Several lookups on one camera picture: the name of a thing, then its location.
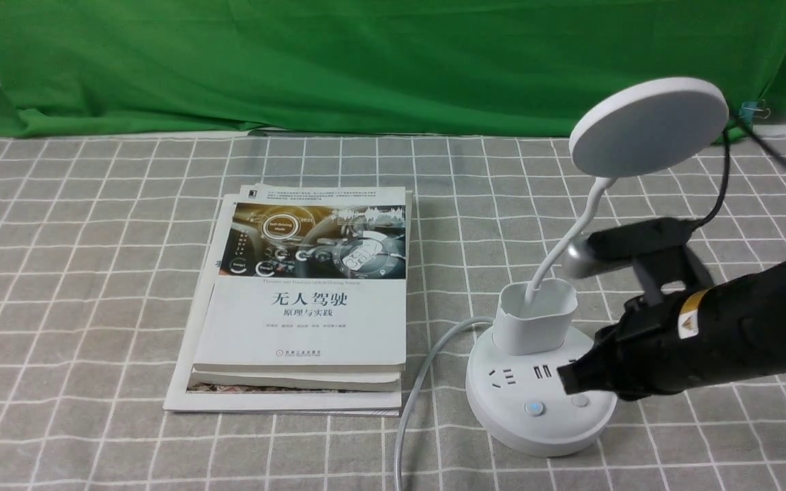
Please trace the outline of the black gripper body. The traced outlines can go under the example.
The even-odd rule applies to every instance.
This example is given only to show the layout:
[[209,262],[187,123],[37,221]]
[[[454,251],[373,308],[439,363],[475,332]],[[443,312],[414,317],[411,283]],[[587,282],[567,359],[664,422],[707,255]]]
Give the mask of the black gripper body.
[[594,335],[600,367],[594,385],[627,401],[671,396],[687,389],[679,347],[678,321],[686,295],[667,295],[655,306],[630,299],[620,320]]

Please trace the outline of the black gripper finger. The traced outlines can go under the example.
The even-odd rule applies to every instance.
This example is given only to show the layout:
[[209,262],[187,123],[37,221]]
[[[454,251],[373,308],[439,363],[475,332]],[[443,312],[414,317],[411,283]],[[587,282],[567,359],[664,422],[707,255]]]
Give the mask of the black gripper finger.
[[590,391],[615,393],[613,377],[599,349],[592,349],[576,361],[557,367],[556,372],[566,395]]

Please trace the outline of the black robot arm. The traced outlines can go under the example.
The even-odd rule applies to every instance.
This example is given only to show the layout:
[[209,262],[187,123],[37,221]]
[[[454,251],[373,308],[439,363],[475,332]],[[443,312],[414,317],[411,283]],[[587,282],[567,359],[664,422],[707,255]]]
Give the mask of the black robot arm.
[[642,295],[556,370],[565,393],[635,401],[786,373],[786,261],[718,285],[687,248],[633,268]]

